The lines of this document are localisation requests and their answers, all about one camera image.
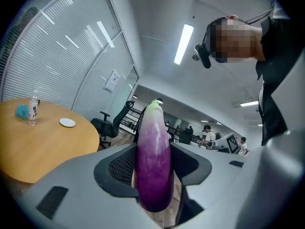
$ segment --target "plastic bottle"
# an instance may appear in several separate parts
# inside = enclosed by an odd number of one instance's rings
[[[30,99],[29,104],[29,125],[36,125],[36,112],[38,106],[38,99],[37,99],[38,90],[34,90],[34,93]]]

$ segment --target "wooden table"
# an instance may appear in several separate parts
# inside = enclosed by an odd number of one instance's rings
[[[0,168],[11,178],[35,183],[68,159],[96,152],[99,135],[79,114],[57,104],[41,101],[36,125],[15,116],[18,105],[29,106],[29,99],[0,103]],[[75,122],[64,127],[61,118]]]

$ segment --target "purple eggplant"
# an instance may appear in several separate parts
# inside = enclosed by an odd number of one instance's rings
[[[173,170],[163,110],[156,100],[142,119],[135,173],[142,207],[150,212],[166,209],[173,197]]]

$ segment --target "white plate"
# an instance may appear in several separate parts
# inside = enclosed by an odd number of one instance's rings
[[[67,119],[67,118],[60,119],[59,123],[61,123],[63,126],[66,126],[66,127],[73,127],[73,126],[75,126],[75,122],[72,121],[71,119]]]

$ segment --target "black office chair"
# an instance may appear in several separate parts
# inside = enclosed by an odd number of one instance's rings
[[[179,143],[190,144],[192,136],[187,132],[180,132],[179,134]]]
[[[111,145],[111,142],[106,141],[106,137],[114,138],[119,134],[120,123],[122,119],[127,115],[128,111],[133,107],[134,101],[127,101],[124,108],[119,112],[119,114],[114,118],[113,123],[107,120],[110,115],[100,111],[104,115],[104,120],[94,118],[91,120],[91,124],[97,129],[98,133],[101,134],[100,145],[106,148],[104,144]]]

